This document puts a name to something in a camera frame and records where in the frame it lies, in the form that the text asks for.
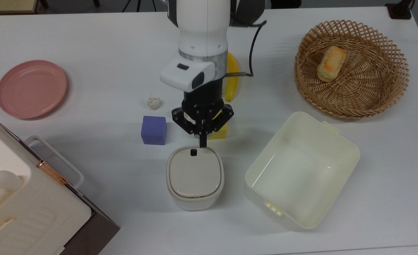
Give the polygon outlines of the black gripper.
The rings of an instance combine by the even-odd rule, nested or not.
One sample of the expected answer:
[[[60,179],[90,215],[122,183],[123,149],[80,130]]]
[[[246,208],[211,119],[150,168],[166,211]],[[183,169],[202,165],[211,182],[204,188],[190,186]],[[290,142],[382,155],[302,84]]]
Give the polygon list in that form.
[[[185,92],[182,106],[193,107],[217,103],[222,99],[222,84],[223,79],[217,79],[199,86],[192,92]],[[214,114],[214,109],[209,109],[205,121],[202,119],[202,111],[197,106],[193,109],[183,107],[172,110],[172,119],[186,133],[197,136],[199,147],[207,147],[207,140],[227,138],[227,122],[234,115],[230,105],[223,105],[217,114]]]

